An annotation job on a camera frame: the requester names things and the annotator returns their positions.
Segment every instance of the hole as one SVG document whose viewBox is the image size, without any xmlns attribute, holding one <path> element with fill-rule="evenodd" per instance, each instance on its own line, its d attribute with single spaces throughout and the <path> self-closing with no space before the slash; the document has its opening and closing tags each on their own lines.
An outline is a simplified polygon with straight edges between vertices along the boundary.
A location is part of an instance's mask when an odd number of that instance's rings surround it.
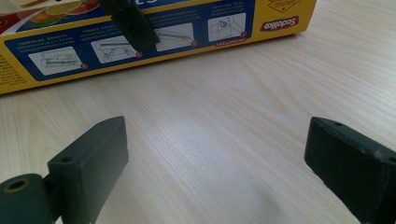
<svg viewBox="0 0 396 224">
<path fill-rule="evenodd" d="M 71 157 L 65 157 L 61 160 L 61 162 L 70 162 L 72 160 Z"/>
<path fill-rule="evenodd" d="M 13 193 L 17 192 L 21 189 L 24 189 L 26 186 L 29 185 L 29 180 L 16 180 L 13 183 L 10 183 L 4 188 L 5 193 Z"/>
<path fill-rule="evenodd" d="M 18 189 L 24 186 L 26 182 L 24 180 L 17 181 L 15 183 L 12 183 L 10 186 L 8 186 L 9 189 Z"/>
</svg>

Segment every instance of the cardboard box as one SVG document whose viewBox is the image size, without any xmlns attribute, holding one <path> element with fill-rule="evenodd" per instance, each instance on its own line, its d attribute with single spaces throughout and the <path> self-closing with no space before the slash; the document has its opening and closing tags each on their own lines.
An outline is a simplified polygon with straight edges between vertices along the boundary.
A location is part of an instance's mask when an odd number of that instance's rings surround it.
<svg viewBox="0 0 396 224">
<path fill-rule="evenodd" d="M 97 0 L 0 15 L 0 94 L 300 33 L 316 0 L 136 3 L 161 39 L 143 52 L 128 44 Z"/>
</svg>

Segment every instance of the black clamp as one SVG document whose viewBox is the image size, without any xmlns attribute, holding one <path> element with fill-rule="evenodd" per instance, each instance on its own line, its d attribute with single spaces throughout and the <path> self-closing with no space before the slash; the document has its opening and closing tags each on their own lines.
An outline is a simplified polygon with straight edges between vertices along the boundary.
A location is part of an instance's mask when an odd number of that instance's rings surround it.
<svg viewBox="0 0 396 224">
<path fill-rule="evenodd" d="M 396 152 L 342 123 L 312 118 L 304 158 L 361 223 L 395 223 Z"/>
<path fill-rule="evenodd" d="M 99 4 L 131 46 L 143 51 L 160 42 L 140 8 L 129 0 L 99 0 Z"/>
<path fill-rule="evenodd" d="M 2 224 L 94 223 L 128 162 L 123 117 L 99 122 L 48 162 L 0 184 Z"/>
</svg>

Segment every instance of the light wood surface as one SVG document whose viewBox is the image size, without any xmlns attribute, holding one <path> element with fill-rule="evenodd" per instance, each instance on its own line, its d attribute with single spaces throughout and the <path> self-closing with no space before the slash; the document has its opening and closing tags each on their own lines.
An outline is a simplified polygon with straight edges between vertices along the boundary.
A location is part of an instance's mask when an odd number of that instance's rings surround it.
<svg viewBox="0 0 396 224">
<path fill-rule="evenodd" d="M 124 116 L 98 222 L 359 223 L 304 162 L 312 116 L 396 149 L 396 1 L 318 0 L 308 30 L 0 96 L 0 180 Z"/>
</svg>

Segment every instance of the illustration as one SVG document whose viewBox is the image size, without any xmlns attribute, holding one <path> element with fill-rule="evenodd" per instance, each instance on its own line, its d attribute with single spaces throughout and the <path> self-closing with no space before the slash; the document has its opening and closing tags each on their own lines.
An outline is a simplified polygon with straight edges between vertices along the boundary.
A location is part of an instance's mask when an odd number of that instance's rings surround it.
<svg viewBox="0 0 396 224">
<path fill-rule="evenodd" d="M 44 76 L 80 69 L 81 60 L 72 47 L 29 54 Z"/>
<path fill-rule="evenodd" d="M 123 35 L 91 42 L 100 63 L 111 63 L 122 59 L 136 57 L 137 51 L 132 48 Z"/>
<path fill-rule="evenodd" d="M 63 50 L 41 53 L 43 67 L 59 67 L 76 65 L 79 62 L 77 54 L 65 54 Z"/>
<path fill-rule="evenodd" d="M 164 27 L 155 30 L 155 33 L 161 40 L 161 42 L 156 45 L 158 51 L 196 45 L 192 23 Z"/>
<path fill-rule="evenodd" d="M 241 36 L 245 32 L 246 13 L 211 19 L 207 23 L 209 41 Z"/>
</svg>

